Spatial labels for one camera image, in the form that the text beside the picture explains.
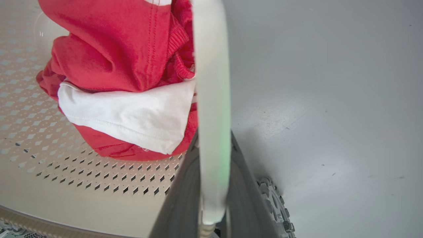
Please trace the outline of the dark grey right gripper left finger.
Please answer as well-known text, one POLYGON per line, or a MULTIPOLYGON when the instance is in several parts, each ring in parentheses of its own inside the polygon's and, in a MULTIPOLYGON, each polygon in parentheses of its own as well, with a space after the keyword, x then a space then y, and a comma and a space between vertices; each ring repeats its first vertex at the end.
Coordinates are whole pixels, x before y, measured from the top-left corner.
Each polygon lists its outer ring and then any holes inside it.
POLYGON ((200 210, 200 160, 196 131, 171 182, 150 238, 197 238, 200 210))

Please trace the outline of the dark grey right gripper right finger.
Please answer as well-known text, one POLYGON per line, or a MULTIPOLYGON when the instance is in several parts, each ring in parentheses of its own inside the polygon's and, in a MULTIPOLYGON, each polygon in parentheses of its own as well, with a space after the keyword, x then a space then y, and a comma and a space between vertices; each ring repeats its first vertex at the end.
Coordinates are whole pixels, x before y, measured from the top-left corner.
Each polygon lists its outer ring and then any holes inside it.
POLYGON ((227 238, 280 237, 233 132, 226 219, 227 238))

